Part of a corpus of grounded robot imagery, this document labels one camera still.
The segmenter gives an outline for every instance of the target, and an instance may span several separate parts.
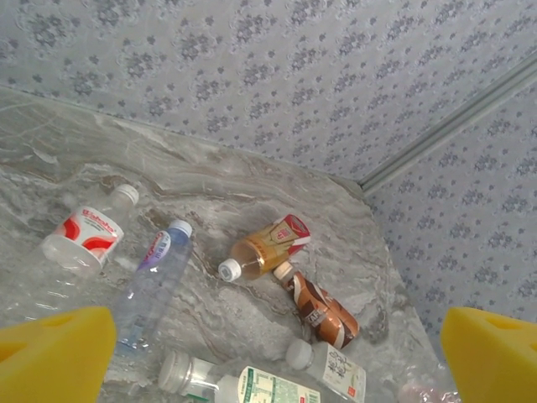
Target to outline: bottle neck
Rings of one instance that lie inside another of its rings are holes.
[[[280,283],[282,285],[287,285],[289,281],[297,274],[299,271],[297,269],[291,269],[284,277],[281,278]]]
[[[106,204],[101,209],[101,212],[121,228],[125,228],[128,224],[130,213],[134,208],[133,200],[120,191],[113,191]]]
[[[185,377],[183,378],[183,384],[179,388],[179,393],[183,395],[183,393],[188,389],[190,386],[190,382],[192,381],[192,369],[194,368],[194,357],[190,357],[190,362],[188,363],[188,368],[185,372]]]
[[[314,349],[311,349],[311,356],[310,356],[310,361],[308,361],[308,364],[304,367],[304,371],[307,371],[308,368],[313,365],[313,360],[315,359],[315,350]]]
[[[187,245],[190,242],[190,238],[185,231],[181,231],[178,228],[168,228],[166,232],[170,235],[171,242],[176,245]]]

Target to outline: empty bottle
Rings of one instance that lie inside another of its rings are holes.
[[[283,262],[273,273],[295,301],[302,320],[313,327],[318,338],[335,348],[343,348],[358,335],[360,327],[349,311],[298,270],[293,270],[289,262]]]
[[[310,231],[299,218],[289,214],[261,231],[241,239],[231,250],[231,258],[218,266],[225,281],[239,277],[255,280],[295,254],[310,241]]]
[[[181,220],[159,231],[133,279],[116,300],[112,314],[120,355],[147,350],[188,265],[191,234],[190,224]]]
[[[160,370],[159,388],[211,403],[321,403],[321,393],[247,365],[215,365],[171,351]]]
[[[85,280],[97,276],[123,238],[138,192],[120,185],[77,208],[13,273],[18,301],[8,321],[22,322],[76,308]]]
[[[342,398],[364,402],[366,371],[330,344],[321,342],[312,346],[296,339],[289,345],[285,360],[291,368],[305,371]]]

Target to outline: wall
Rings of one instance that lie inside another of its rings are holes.
[[[439,353],[448,306],[537,322],[537,84],[369,201]]]
[[[537,49],[533,0],[5,0],[0,83],[360,179]]]

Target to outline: green and white label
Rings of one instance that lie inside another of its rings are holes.
[[[278,376],[246,367],[239,377],[240,403],[321,403],[321,394]]]
[[[363,403],[365,400],[366,371],[330,345],[322,380],[351,401]]]

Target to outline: marble surface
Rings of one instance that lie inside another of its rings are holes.
[[[3,280],[18,275],[23,253],[70,207],[121,183],[138,188],[137,215],[112,261],[88,285],[92,303],[109,304],[153,234],[180,217],[194,227],[195,248],[162,337],[218,362],[280,360],[293,337],[310,336],[292,300],[272,275],[228,284],[216,267],[235,240],[292,212],[312,232],[292,263],[360,322],[361,336],[344,351],[368,372],[366,401],[395,401],[409,365],[436,364],[352,182],[2,88],[0,303],[17,297]]]

